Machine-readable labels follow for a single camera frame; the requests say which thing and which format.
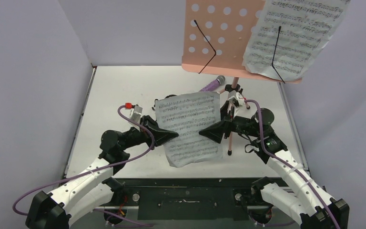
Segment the sheet music page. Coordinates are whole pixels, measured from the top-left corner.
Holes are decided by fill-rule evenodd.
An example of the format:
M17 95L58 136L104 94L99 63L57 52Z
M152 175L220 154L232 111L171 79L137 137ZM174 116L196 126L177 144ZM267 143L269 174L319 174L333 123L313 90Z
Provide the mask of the sheet music page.
M267 0L242 65L254 74L295 82L314 63L346 15L348 0Z
M160 128L179 134L163 145L171 167L180 168L223 157L220 144L199 135L200 130L221 121L217 92L196 92L159 100L155 117Z

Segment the pink music stand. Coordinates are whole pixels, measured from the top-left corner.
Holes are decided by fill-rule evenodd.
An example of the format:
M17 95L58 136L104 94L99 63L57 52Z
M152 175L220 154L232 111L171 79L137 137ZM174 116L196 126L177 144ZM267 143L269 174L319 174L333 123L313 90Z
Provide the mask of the pink music stand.
M182 68L235 79L247 99L273 111L273 128L297 159L304 156L282 83L249 73L243 54L263 0L188 0Z

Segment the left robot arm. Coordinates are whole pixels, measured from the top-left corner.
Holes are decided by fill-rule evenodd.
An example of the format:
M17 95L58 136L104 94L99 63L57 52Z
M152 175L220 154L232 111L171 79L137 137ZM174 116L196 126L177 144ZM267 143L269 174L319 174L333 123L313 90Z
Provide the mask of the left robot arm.
M118 205L123 199L123 186L113 178L127 162L125 150L146 143L150 150L178 137L177 132L161 129L145 115L140 127L126 132L107 130L101 136L99 156L79 175L70 177L49 193L36 194L26 218L30 229L68 229L96 207Z

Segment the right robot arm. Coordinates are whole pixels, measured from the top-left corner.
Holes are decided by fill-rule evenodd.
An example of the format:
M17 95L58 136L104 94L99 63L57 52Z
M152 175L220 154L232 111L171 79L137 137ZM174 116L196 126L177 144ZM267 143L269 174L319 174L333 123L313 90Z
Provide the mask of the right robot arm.
M305 172L271 127L275 118L272 111L261 108L255 100L251 102L257 108L251 118L227 114L199 134L217 143L231 133L254 137L249 142L253 151L292 190L288 193L272 179L261 178L251 186L250 198L255 204L271 204L302 229L346 229L349 205L328 194Z

